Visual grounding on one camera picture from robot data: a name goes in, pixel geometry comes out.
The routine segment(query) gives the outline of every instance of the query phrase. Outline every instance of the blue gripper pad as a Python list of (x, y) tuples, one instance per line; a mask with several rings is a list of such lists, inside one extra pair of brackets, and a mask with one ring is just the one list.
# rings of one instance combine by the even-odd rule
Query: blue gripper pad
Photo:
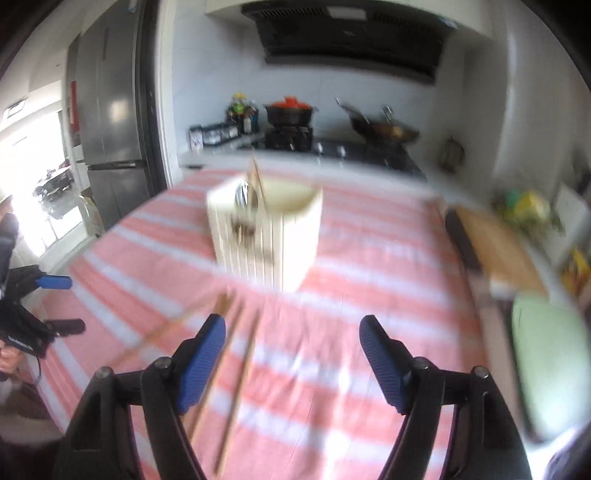
[(37, 279), (37, 286), (51, 290), (70, 290), (72, 279), (65, 275), (43, 275)]
[(212, 313), (192, 340), (197, 346), (181, 377), (177, 397), (179, 414), (187, 413), (201, 398), (225, 339), (226, 322), (218, 314)]
[(359, 341), (388, 404), (402, 415), (410, 412), (413, 357), (402, 342), (392, 340), (373, 315), (359, 324)]

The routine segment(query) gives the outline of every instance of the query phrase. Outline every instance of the black pot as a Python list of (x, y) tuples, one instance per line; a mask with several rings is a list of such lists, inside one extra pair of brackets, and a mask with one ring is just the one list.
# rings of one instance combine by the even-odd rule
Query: black pot
[(313, 108), (290, 108), (283, 106), (265, 105), (267, 121), (274, 127), (291, 125), (292, 127), (306, 127), (312, 120)]

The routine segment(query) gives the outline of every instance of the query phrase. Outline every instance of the window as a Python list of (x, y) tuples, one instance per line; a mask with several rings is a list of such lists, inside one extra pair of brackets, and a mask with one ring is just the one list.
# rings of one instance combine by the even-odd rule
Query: window
[(0, 145), (0, 190), (13, 196), (21, 233), (39, 257), (82, 221), (64, 162), (59, 112), (31, 122)]

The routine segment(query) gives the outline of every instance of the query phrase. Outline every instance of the white tiled wall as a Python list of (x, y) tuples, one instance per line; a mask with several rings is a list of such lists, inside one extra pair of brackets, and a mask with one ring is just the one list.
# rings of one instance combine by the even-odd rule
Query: white tiled wall
[(178, 0), (173, 47), (174, 122), (177, 148), (189, 149), (192, 125), (223, 120), (235, 92), (262, 107), (295, 95), (319, 109), (313, 116), (316, 134), (350, 136), (348, 117), (335, 97), (367, 114), (379, 115), (389, 104), (395, 117), (421, 131), (413, 154), (434, 158), (440, 142), (459, 124), (463, 51), (448, 45), (435, 86), (401, 77), (330, 66), (270, 66), (256, 29), (244, 28), (203, 14), (203, 0)]

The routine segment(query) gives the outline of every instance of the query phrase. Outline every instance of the wooden chopstick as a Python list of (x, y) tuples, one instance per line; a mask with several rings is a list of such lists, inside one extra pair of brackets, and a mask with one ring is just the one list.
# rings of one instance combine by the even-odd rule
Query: wooden chopstick
[[(212, 313), (217, 313), (218, 315), (222, 316), (225, 319), (226, 316), (228, 315), (228, 311), (230, 310), (230, 307), (232, 306), (233, 300), (234, 300), (233, 296), (231, 296), (231, 297), (226, 296), (225, 299), (222, 298), (222, 296), (220, 296), (213, 308)], [(235, 330), (235, 327), (232, 328), (232, 332), (230, 333), (230, 335), (233, 335), (234, 330)], [(220, 353), (220, 355), (217, 359), (217, 362), (216, 362), (215, 366), (213, 367), (214, 370), (212, 372), (211, 377), (209, 378), (209, 380), (207, 382), (207, 385), (205, 387), (205, 391), (202, 394), (201, 400), (199, 401), (199, 403), (197, 403), (196, 405), (191, 407), (189, 409), (189, 411), (183, 416), (183, 426), (185, 428), (185, 432), (187, 433), (187, 438), (189, 438), (190, 441), (193, 441), (193, 437), (195, 436), (196, 429), (198, 427), (198, 424), (200, 423), (200, 413), (203, 410), (203, 405), (205, 405), (205, 402), (209, 398), (209, 392), (211, 391), (211, 385), (213, 384), (213, 382), (217, 378), (217, 370), (218, 370), (219, 364), (221, 363), (222, 355), (226, 351), (226, 348), (228, 347), (228, 345), (229, 345), (229, 340), (226, 340), (226, 342), (224, 343), (223, 351)]]
[[(220, 294), (217, 298), (216, 307), (218, 306), (218, 304), (220, 304), (220, 302), (227, 301), (227, 297), (228, 297), (228, 295), (226, 293)], [(155, 340), (156, 338), (158, 338), (160, 336), (166, 335), (168, 332), (173, 330), (175, 327), (181, 325), (183, 322), (185, 322), (186, 320), (191, 318), (191, 316), (194, 315), (197, 310), (202, 308), (210, 298), (211, 298), (210, 295), (206, 295), (205, 297), (198, 299), (196, 302), (194, 302), (187, 310), (182, 312), (180, 315), (177, 315), (176, 317), (173, 317), (172, 319), (167, 321), (165, 324), (163, 324), (159, 327), (156, 327), (148, 335), (146, 335), (144, 338), (142, 338), (139, 345), (134, 346), (132, 348), (125, 349), (123, 351), (123, 353), (118, 355), (115, 358), (115, 360), (113, 360), (111, 362), (111, 368), (113, 370), (117, 369), (119, 366), (121, 366), (121, 364), (124, 361), (126, 361), (133, 354), (139, 352), (142, 348), (144, 348), (147, 345), (149, 345), (150, 343), (152, 343), (153, 340)]]
[(185, 427), (185, 431), (187, 432), (187, 437), (189, 438), (189, 440), (192, 443), (193, 443), (193, 440), (195, 439), (195, 435), (197, 435), (197, 432), (199, 431), (199, 428), (201, 427), (201, 420), (203, 418), (203, 412), (205, 410), (205, 405), (207, 405), (207, 402), (209, 401), (209, 397), (211, 396), (211, 393), (213, 391), (213, 386), (216, 384), (219, 373), (222, 371), (221, 365), (223, 363), (223, 359), (226, 355), (226, 351), (229, 349), (230, 345), (232, 344), (232, 340), (234, 338), (234, 333), (238, 329), (238, 324), (240, 323), (240, 320), (242, 318), (243, 311), (244, 311), (244, 302), (242, 302), (238, 306), (238, 312), (236, 314), (236, 320), (234, 320), (234, 323), (232, 324), (232, 330), (230, 330), (230, 333), (228, 334), (228, 337), (226, 338), (226, 342), (224, 343), (223, 349), (220, 352), (220, 355), (217, 358), (217, 362), (213, 367), (212, 374), (209, 377), (209, 380), (207, 381), (207, 385), (205, 386), (205, 390), (203, 391), (203, 394), (201, 396), (201, 399), (199, 400), (199, 403), (197, 405), (195, 405), (192, 408), (192, 410), (187, 412), (187, 414), (185, 415), (185, 418), (183, 419), (183, 425)]
[(259, 310), (256, 313), (255, 326), (252, 330), (252, 335), (250, 338), (250, 342), (248, 344), (248, 350), (246, 351), (246, 357), (244, 358), (244, 366), (242, 367), (242, 374), (240, 376), (240, 381), (238, 383), (238, 389), (236, 390), (236, 395), (234, 397), (234, 402), (232, 404), (232, 409), (230, 411), (230, 416), (228, 418), (228, 424), (226, 425), (226, 431), (224, 433), (222, 449), (220, 451), (220, 456), (217, 459), (215, 474), (218, 477), (222, 476), (224, 467), (226, 466), (226, 457), (228, 456), (230, 440), (232, 439), (232, 433), (233, 433), (233, 430), (236, 426), (236, 422), (238, 420), (238, 411), (240, 410), (240, 402), (242, 399), (242, 392), (244, 391), (244, 387), (246, 386), (246, 381), (248, 380), (248, 372), (251, 368), (252, 356), (255, 351), (256, 336), (257, 336), (258, 329), (259, 329), (260, 325), (261, 325), (261, 311)]
[(265, 210), (267, 210), (267, 198), (265, 197), (265, 189), (262, 186), (261, 172), (259, 171), (258, 163), (254, 158), (252, 159), (252, 166), (255, 170), (256, 182), (258, 183), (259, 190), (261, 191), (262, 204), (265, 206)]

